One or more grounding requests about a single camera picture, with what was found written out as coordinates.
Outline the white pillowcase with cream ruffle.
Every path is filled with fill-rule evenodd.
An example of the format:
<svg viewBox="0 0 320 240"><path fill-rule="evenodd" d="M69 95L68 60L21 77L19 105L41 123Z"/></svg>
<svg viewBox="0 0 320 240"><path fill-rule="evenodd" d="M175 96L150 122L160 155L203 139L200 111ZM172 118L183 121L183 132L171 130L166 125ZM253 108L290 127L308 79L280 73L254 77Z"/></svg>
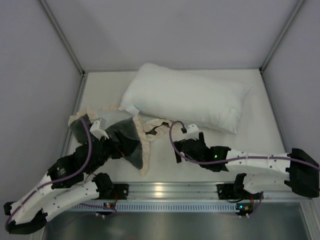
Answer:
<svg viewBox="0 0 320 240"><path fill-rule="evenodd" d="M131 114L118 110L117 105L95 110L86 107L69 117L68 126L79 144L84 144L87 135L80 119L85 121L92 139L109 137L117 142L117 136L124 142L133 144L133 152L125 156L140 174L145 176L150 168L150 143L168 134L172 121L163 118L143 118L140 114Z"/></svg>

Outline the white pillow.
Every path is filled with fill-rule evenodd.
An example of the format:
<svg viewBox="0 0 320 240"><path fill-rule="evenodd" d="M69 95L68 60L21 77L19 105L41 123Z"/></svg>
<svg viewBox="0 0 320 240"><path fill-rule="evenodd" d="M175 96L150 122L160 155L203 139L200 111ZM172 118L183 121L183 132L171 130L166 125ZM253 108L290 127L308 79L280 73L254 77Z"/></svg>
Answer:
<svg viewBox="0 0 320 240"><path fill-rule="evenodd" d="M237 134L250 86L145 63L119 109Z"/></svg>

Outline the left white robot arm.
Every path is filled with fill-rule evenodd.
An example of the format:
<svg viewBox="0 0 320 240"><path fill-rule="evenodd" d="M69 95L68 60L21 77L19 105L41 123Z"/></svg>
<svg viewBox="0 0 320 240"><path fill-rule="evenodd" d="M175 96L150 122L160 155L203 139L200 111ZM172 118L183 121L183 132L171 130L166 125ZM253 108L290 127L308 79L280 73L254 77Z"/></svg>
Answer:
<svg viewBox="0 0 320 240"><path fill-rule="evenodd" d="M4 204L8 216L5 230L9 234L28 235L43 228L60 213L88 200L108 198L114 184L106 173L76 186L102 167L109 159L131 156L139 140L125 137L119 131L115 137L88 140L71 155L59 158L42 180L24 197Z"/></svg>

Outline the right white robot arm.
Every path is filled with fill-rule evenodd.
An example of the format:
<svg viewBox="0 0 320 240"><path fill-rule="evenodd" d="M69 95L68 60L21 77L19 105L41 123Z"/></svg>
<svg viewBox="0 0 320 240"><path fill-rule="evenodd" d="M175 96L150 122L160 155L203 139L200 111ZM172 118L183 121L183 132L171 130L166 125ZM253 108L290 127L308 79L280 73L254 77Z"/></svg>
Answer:
<svg viewBox="0 0 320 240"><path fill-rule="evenodd" d="M320 196L320 165L302 149L263 155L227 146L208 147L202 132L196 138L170 143L177 163L186 160L214 173L234 173L233 185L237 192L257 194L290 190L306 198Z"/></svg>

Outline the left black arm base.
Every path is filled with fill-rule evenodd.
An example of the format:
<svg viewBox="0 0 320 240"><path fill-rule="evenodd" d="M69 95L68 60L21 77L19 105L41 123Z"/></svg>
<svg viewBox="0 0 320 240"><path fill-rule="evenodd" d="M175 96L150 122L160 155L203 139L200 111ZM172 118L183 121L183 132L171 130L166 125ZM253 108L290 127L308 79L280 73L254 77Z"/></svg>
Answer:
<svg viewBox="0 0 320 240"><path fill-rule="evenodd" d="M126 183L116 183L113 187L108 186L100 194L99 200L126 200L129 194L129 185Z"/></svg>

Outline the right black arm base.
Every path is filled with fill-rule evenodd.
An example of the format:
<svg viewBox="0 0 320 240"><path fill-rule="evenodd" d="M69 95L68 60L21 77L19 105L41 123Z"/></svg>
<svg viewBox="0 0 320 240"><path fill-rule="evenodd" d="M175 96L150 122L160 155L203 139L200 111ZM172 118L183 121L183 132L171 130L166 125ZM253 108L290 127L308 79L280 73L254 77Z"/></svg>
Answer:
<svg viewBox="0 0 320 240"><path fill-rule="evenodd" d="M218 184L216 186L218 199L230 203L239 203L243 200L250 200L251 194L245 190L235 190L233 183Z"/></svg>

